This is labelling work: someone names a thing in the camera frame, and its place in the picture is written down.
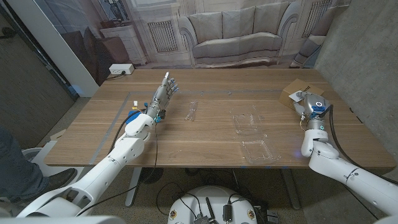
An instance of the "cardboard box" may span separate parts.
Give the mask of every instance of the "cardboard box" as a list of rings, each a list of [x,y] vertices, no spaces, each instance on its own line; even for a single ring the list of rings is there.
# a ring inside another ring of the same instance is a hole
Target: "cardboard box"
[[[290,85],[288,85],[282,93],[280,94],[279,97],[279,102],[281,102],[283,105],[289,107],[292,110],[294,109],[293,103],[294,101],[289,97],[289,95],[297,92],[297,91],[308,91],[310,93],[315,93],[318,95],[322,95],[324,92],[322,89],[319,89],[318,87],[311,85],[309,83],[306,83],[305,81],[296,79],[294,80]]]

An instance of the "power strip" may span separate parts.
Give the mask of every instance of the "power strip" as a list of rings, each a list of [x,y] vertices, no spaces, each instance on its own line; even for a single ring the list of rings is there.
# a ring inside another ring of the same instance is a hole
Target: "power strip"
[[[132,66],[132,64],[112,64],[109,71],[112,75],[120,75],[123,71],[126,72],[126,74],[131,74],[132,71],[134,71],[134,66]]]

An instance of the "white robotic arm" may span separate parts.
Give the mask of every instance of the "white robotic arm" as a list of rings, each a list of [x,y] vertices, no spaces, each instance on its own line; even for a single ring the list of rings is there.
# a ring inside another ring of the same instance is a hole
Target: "white robotic arm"
[[[323,116],[329,102],[312,93],[298,96],[303,96],[304,102],[303,106],[295,104],[296,112],[308,118],[301,151],[303,156],[311,157],[310,168],[347,185],[386,214],[398,215],[398,186],[340,158],[339,152],[327,143]]]
[[[161,86],[152,98],[145,114],[126,125],[125,133],[115,143],[114,149],[78,182],[43,194],[30,203],[17,217],[48,216],[75,217],[89,215],[91,209],[108,188],[121,169],[141,155],[150,130],[164,117],[164,109],[178,90],[174,79],[166,73]]]

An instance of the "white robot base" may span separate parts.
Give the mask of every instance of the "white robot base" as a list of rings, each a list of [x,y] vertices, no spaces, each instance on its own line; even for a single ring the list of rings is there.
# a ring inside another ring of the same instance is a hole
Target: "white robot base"
[[[230,197],[230,201],[233,202],[231,204],[232,219],[227,223],[257,223],[257,217],[253,206],[245,198],[242,198],[242,196],[231,189],[220,186],[202,186],[197,187],[188,193],[195,195],[198,198],[203,216],[207,216],[209,221],[212,223],[225,223],[223,219],[223,207],[228,204],[228,199]],[[185,194],[181,199],[174,202],[169,212],[168,224],[194,223],[195,216],[198,218],[201,217],[198,200],[192,195]],[[209,208],[206,198],[208,198],[211,208]],[[211,209],[213,210],[214,219],[211,217]]]

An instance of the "person's leg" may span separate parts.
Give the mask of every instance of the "person's leg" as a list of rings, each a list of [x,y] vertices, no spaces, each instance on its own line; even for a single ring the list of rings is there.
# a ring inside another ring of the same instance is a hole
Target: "person's leg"
[[[25,159],[17,140],[0,126],[0,196],[11,201],[31,198],[48,182],[39,166]]]

